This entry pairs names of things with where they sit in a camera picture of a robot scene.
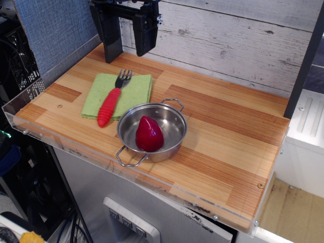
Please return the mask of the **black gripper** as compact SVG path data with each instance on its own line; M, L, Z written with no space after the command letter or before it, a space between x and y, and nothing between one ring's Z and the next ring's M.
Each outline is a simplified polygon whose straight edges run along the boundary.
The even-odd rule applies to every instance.
M155 48L158 27L163 23L158 4L159 1L89 1L107 63L123 52L119 18L133 21L137 56Z

